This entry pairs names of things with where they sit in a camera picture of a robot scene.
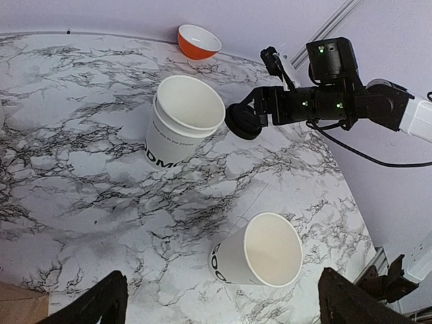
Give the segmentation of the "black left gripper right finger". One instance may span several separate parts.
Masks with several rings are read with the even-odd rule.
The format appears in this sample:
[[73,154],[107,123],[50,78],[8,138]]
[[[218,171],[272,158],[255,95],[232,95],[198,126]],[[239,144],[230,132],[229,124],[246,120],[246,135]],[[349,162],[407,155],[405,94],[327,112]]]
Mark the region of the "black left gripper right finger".
[[412,323],[408,317],[384,306],[330,267],[318,282],[322,323]]

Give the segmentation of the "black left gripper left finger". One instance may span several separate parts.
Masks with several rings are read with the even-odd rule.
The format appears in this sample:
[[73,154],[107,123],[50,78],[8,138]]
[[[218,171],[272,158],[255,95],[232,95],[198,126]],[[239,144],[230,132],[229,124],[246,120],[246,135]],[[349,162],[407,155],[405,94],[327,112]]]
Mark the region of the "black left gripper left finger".
[[121,271],[112,271],[85,294],[63,309],[41,320],[58,323],[125,323],[128,285]]

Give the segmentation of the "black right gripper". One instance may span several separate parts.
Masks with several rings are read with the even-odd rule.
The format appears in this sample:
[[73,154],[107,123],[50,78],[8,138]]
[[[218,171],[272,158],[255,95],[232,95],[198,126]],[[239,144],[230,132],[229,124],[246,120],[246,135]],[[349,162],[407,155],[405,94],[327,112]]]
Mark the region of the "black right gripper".
[[251,124],[255,128],[269,126],[269,115],[275,126],[306,122],[308,127],[321,120],[334,121],[322,130],[349,130],[358,119],[355,97],[364,88],[355,85],[330,85],[297,88],[286,91],[282,86],[254,88],[236,105],[238,111],[254,111]]

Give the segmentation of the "black coffee cup lid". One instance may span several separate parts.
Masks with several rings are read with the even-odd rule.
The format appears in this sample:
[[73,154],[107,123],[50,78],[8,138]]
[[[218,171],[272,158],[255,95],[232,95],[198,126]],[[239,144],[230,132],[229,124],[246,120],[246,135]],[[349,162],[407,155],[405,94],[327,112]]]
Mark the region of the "black coffee cup lid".
[[250,105],[231,104],[226,109],[225,124],[231,132],[244,140],[254,140],[262,131],[259,117]]

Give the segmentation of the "white paper cups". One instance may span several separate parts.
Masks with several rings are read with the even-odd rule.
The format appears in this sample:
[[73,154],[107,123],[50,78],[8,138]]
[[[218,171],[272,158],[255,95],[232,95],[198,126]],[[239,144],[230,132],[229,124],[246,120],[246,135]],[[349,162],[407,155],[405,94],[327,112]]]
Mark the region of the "white paper cups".
[[155,169],[185,163],[225,119],[225,105],[208,84],[174,75],[158,85],[144,140],[144,156]]

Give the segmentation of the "single white paper cup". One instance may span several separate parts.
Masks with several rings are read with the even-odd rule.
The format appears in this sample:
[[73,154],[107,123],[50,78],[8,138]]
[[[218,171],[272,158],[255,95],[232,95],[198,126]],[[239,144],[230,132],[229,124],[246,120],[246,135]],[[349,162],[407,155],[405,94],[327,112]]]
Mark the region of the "single white paper cup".
[[264,212],[212,247],[209,270],[225,284],[283,288],[299,276],[303,257],[294,226],[277,213]]

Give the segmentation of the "brown paper bag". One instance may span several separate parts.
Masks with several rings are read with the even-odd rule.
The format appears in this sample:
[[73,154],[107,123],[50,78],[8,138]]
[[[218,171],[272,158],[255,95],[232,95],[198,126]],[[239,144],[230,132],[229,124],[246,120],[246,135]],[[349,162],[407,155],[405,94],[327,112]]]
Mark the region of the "brown paper bag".
[[38,323],[48,316],[48,294],[1,282],[1,323]]

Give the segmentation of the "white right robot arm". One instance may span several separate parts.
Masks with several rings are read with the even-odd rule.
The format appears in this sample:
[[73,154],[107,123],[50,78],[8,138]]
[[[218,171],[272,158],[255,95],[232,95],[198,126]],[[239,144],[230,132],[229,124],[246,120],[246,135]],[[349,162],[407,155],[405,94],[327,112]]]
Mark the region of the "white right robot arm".
[[240,135],[255,139],[269,122],[275,126],[336,121],[349,130],[359,119],[384,128],[431,141],[431,102],[384,79],[374,79],[356,90],[349,82],[287,91],[282,86],[254,88],[229,108]]

